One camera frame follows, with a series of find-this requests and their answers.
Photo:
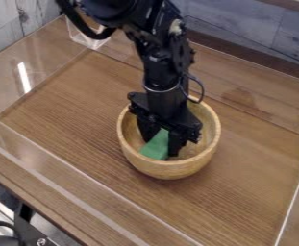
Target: green object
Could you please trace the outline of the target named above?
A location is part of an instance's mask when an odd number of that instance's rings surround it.
[[[160,129],[154,137],[141,148],[140,153],[154,160],[168,159],[168,131]]]

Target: robotic arm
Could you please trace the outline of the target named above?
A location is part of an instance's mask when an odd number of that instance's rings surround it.
[[[128,93],[129,112],[137,117],[144,141],[160,128],[168,130],[168,154],[176,156],[188,141],[199,141],[203,124],[189,112],[186,101],[200,103],[204,95],[201,83],[188,74],[194,52],[188,46],[178,9],[169,0],[81,0],[85,13],[106,27],[94,34],[68,0],[56,2],[88,37],[106,38],[118,28],[134,43],[144,64],[145,93]],[[189,79],[201,87],[197,101],[188,97]]]

